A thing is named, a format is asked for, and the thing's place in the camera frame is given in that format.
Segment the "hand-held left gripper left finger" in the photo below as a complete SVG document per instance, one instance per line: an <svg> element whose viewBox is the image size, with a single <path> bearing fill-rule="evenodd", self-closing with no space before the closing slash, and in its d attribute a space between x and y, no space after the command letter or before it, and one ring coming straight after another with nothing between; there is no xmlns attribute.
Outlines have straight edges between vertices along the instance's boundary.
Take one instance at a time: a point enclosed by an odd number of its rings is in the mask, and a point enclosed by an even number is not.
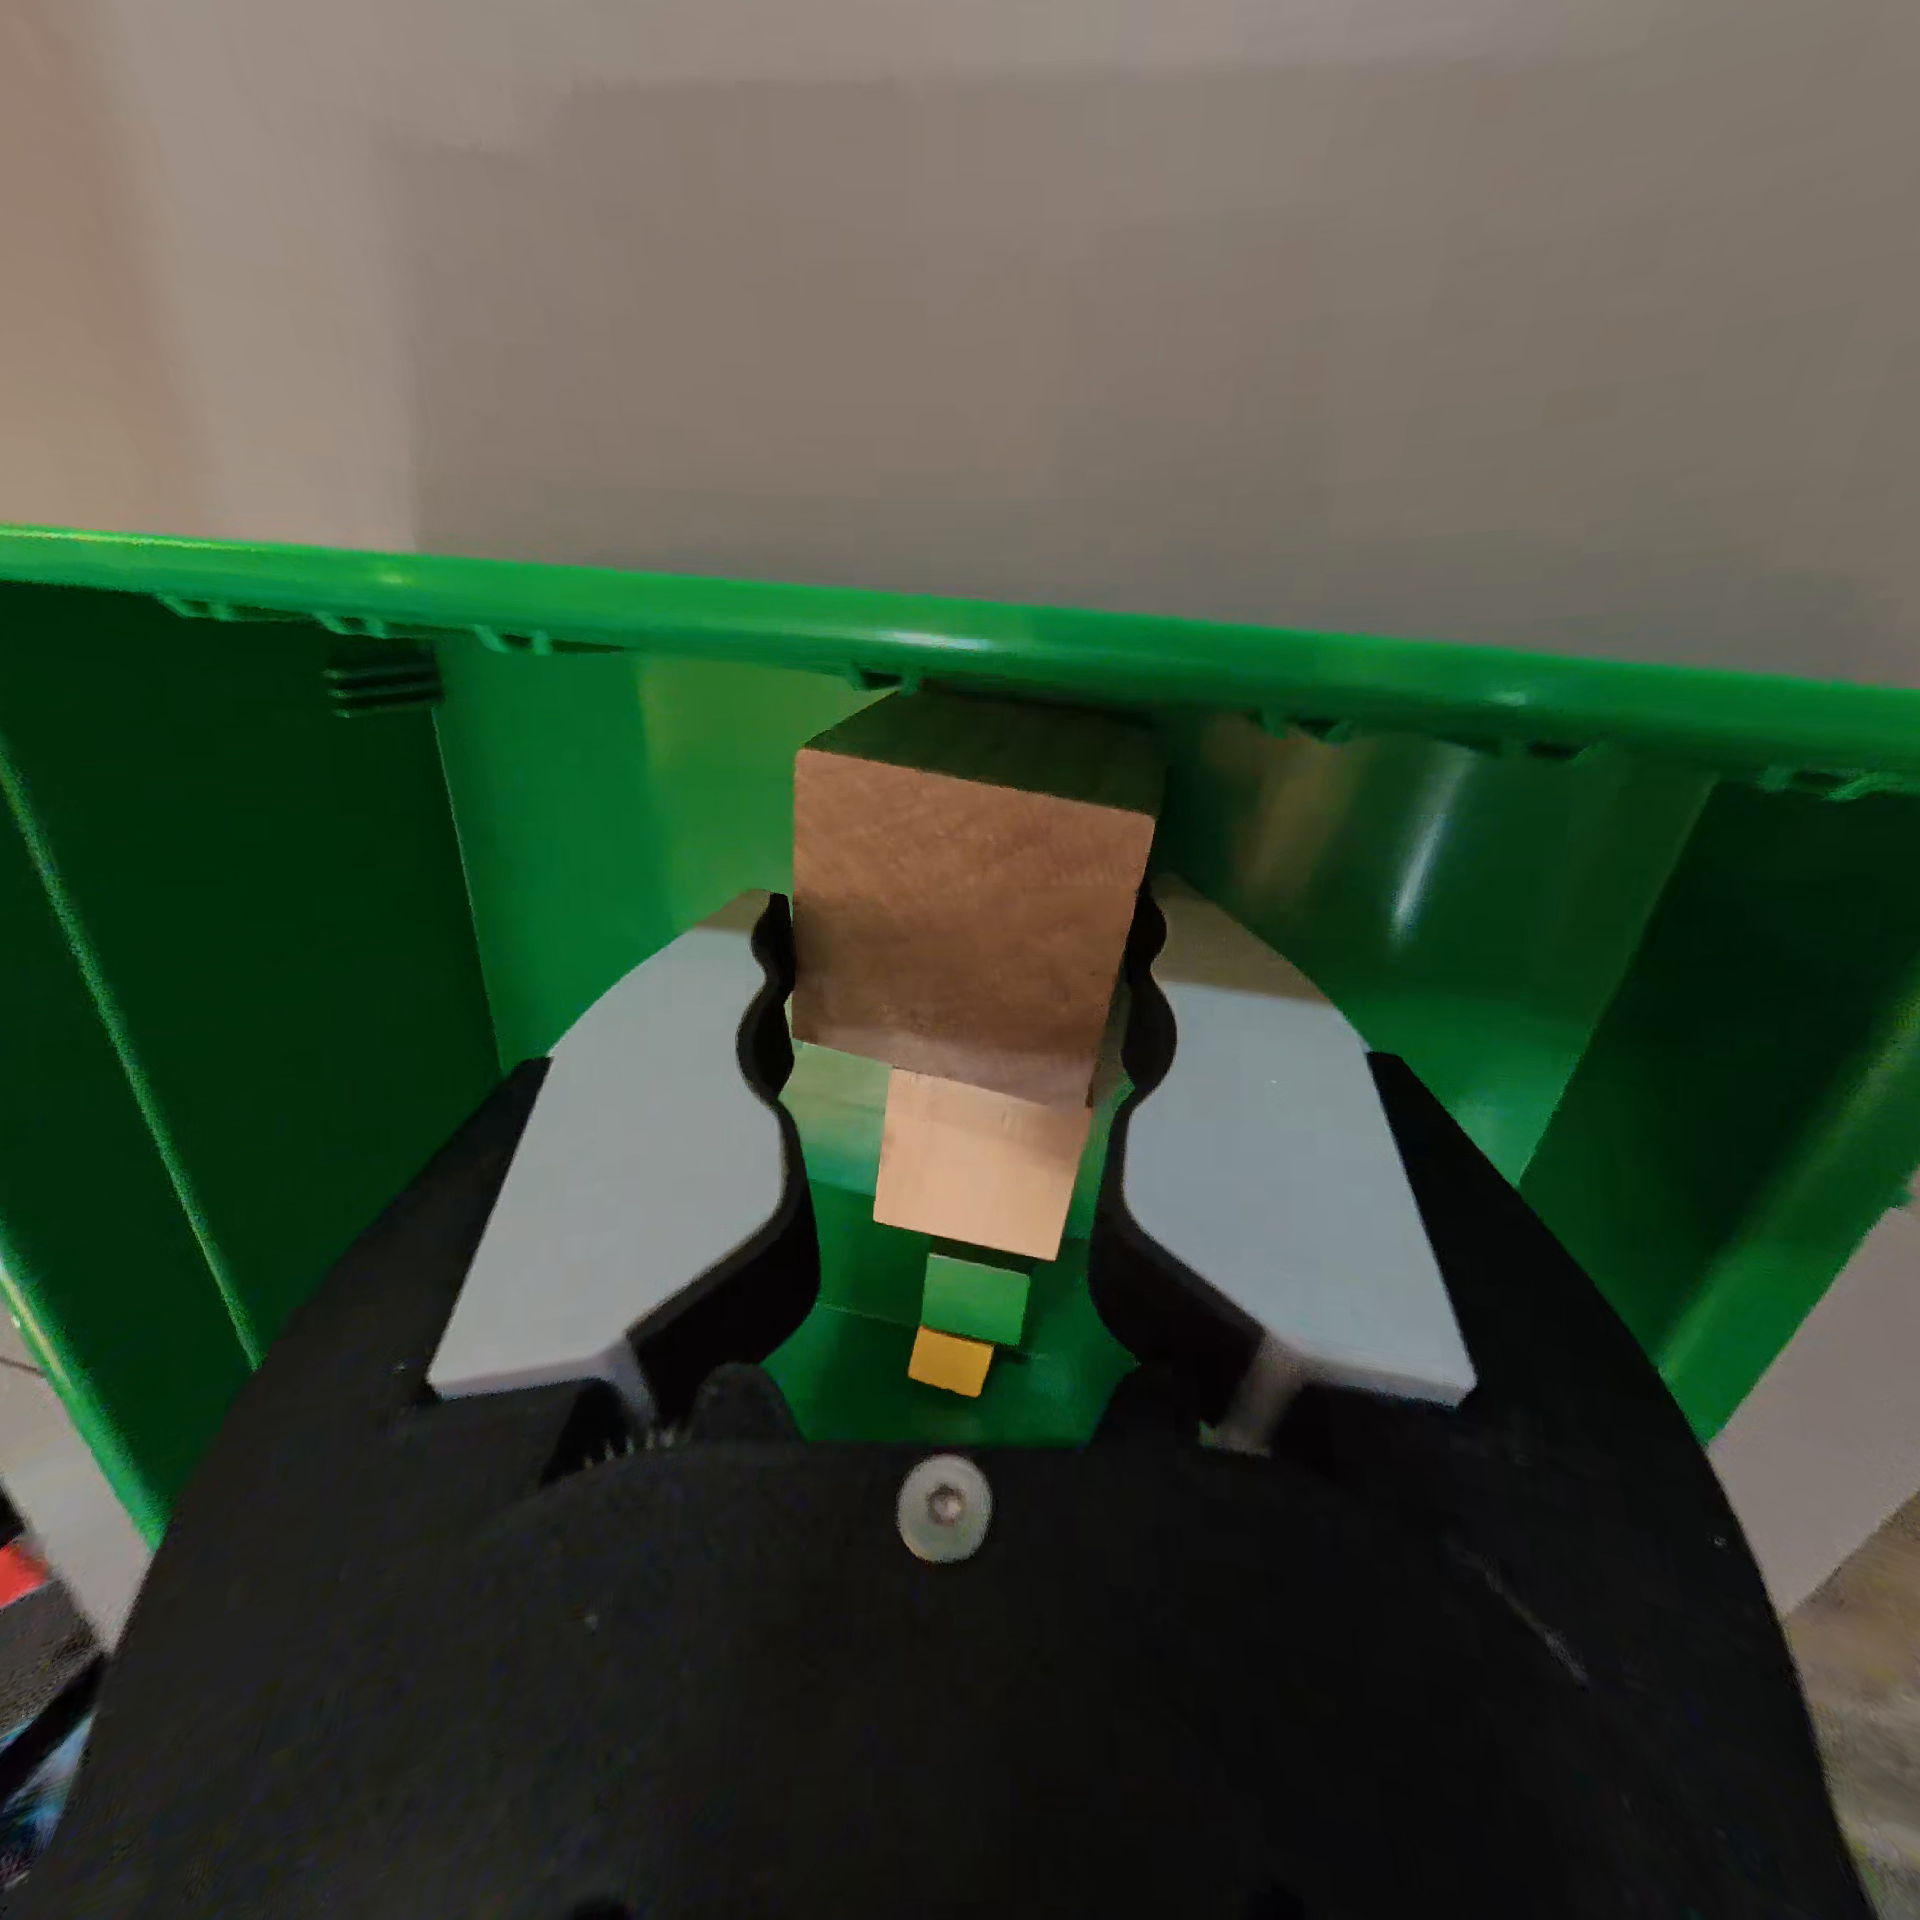
<svg viewBox="0 0 1920 1920"><path fill-rule="evenodd" d="M440 1401L606 1385L642 1432L766 1362L820 1296L791 902L748 891L608 987L544 1059L428 1364Z"/></svg>

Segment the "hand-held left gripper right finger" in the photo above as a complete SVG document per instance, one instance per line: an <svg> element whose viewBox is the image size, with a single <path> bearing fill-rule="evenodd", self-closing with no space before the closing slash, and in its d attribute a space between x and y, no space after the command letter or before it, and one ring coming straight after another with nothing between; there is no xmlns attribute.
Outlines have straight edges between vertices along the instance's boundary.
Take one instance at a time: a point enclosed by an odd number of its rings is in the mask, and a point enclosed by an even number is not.
<svg viewBox="0 0 1920 1920"><path fill-rule="evenodd" d="M1239 1453L1310 1385L1458 1408L1477 1371L1357 1027L1187 881L1144 885L1123 985L1107 1330Z"/></svg>

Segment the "large wooden cube block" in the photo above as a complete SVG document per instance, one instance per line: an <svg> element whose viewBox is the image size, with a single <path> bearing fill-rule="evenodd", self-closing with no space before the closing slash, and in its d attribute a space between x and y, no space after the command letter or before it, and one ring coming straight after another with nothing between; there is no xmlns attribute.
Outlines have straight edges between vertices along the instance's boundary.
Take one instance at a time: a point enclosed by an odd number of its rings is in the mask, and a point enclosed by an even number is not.
<svg viewBox="0 0 1920 1920"><path fill-rule="evenodd" d="M798 1041L1083 1106L1164 801L1131 716L891 693L799 745Z"/></svg>

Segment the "green plastic bin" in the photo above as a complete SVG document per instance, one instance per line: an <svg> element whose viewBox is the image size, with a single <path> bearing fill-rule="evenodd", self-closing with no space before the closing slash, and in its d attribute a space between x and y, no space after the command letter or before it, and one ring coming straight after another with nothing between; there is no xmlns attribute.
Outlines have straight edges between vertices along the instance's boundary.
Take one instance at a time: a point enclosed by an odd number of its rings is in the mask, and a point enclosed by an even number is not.
<svg viewBox="0 0 1920 1920"><path fill-rule="evenodd" d="M5 1309L156 1546L504 1068L891 690L1135 713L1712 1443L1916 1178L1916 674L5 529Z"/></svg>

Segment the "small light wooden block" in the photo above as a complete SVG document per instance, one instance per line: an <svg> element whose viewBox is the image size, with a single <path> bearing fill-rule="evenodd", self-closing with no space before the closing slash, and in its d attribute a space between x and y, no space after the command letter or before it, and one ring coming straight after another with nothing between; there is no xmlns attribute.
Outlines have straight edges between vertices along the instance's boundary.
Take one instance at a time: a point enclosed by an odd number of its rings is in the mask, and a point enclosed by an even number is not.
<svg viewBox="0 0 1920 1920"><path fill-rule="evenodd" d="M1083 1105L887 1072L874 1218L890 1230L1053 1260L1092 1131Z"/></svg>

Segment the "small green cube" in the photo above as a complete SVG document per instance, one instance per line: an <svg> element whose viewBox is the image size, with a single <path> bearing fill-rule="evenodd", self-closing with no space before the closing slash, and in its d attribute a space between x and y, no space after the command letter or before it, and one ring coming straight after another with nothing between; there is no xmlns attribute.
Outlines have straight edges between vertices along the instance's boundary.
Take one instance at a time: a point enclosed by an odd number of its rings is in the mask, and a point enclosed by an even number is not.
<svg viewBox="0 0 1920 1920"><path fill-rule="evenodd" d="M1018 1349L1034 1281L1018 1265L996 1265L954 1252L927 1252L919 1323L947 1338L994 1349Z"/></svg>

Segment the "red and black object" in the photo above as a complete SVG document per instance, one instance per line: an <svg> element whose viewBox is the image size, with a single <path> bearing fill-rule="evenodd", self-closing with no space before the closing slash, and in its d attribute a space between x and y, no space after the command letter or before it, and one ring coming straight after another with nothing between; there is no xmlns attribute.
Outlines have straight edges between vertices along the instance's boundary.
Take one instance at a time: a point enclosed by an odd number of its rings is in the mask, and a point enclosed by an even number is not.
<svg viewBox="0 0 1920 1920"><path fill-rule="evenodd" d="M107 1649L3 1499L3 1891L44 1857L88 1740Z"/></svg>

